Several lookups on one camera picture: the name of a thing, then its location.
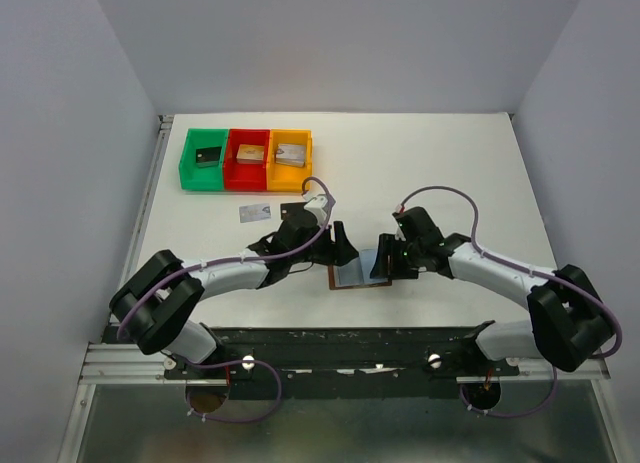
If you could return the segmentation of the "brown leather card holder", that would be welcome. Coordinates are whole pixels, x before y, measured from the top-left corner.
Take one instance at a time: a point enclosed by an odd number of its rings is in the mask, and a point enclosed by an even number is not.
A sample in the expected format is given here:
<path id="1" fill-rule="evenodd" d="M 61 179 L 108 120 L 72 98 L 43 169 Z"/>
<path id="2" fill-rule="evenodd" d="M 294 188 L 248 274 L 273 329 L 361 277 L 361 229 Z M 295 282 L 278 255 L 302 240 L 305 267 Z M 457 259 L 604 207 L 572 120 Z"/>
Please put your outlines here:
<path id="1" fill-rule="evenodd" d="M 390 279 L 370 276 L 376 255 L 375 249 L 361 250 L 359 256 L 346 265 L 329 267 L 329 288 L 331 290 L 349 290 L 391 286 Z"/>

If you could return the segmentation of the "black VIP card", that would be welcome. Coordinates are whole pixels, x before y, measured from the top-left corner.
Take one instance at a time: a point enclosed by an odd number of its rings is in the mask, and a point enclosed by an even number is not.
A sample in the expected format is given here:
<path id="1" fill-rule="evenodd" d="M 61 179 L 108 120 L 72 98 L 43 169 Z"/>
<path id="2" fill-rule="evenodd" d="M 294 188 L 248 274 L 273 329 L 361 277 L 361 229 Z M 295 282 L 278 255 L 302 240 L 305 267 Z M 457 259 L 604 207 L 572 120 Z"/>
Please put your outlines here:
<path id="1" fill-rule="evenodd" d="M 304 210 L 305 202 L 286 202 L 280 204 L 280 216 L 286 220 Z"/>

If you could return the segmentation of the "silver VIP card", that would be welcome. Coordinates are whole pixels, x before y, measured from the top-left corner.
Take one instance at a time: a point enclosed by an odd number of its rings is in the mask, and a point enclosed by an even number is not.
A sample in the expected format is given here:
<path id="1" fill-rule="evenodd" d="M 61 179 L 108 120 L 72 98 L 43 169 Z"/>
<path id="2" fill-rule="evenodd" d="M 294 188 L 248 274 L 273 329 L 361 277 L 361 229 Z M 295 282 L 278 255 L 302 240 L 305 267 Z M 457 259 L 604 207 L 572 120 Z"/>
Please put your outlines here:
<path id="1" fill-rule="evenodd" d="M 264 221 L 270 219 L 271 216 L 270 204 L 259 203 L 239 207 L 239 220 L 241 223 Z"/>

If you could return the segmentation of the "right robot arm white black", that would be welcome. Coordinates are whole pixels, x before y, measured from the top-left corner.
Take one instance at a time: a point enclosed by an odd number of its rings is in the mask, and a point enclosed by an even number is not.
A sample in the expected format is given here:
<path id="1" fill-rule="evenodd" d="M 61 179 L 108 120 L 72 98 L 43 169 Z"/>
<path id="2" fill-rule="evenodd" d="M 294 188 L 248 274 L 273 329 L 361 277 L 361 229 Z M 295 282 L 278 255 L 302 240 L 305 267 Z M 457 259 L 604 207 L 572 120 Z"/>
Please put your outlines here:
<path id="1" fill-rule="evenodd" d="M 492 256 L 468 236 L 444 236 L 422 207 L 393 218 L 397 230 L 380 234 L 372 278 L 416 279 L 425 270 L 475 284 L 528 313 L 525 320 L 476 327 L 459 353 L 467 372 L 483 374 L 507 358 L 544 359 L 573 372 L 615 337 L 612 317 L 597 305 L 597 292 L 580 268 L 549 270 Z"/>

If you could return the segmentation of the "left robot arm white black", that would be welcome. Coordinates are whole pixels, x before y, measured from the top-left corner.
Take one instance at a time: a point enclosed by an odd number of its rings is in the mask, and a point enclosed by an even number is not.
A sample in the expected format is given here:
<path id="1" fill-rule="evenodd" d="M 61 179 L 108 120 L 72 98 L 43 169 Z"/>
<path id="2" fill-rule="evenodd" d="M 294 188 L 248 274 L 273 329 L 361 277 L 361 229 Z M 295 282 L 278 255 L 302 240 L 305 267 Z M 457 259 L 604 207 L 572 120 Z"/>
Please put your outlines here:
<path id="1" fill-rule="evenodd" d="M 258 290 L 286 278 L 301 263 L 341 267 L 358 257 L 340 221 L 320 223 L 304 210 L 233 257 L 189 264 L 170 250 L 156 252 L 112 297 L 117 338 L 145 355 L 166 352 L 187 360 L 201 378 L 222 363 L 218 340 L 190 319 L 197 304 L 236 290 Z"/>

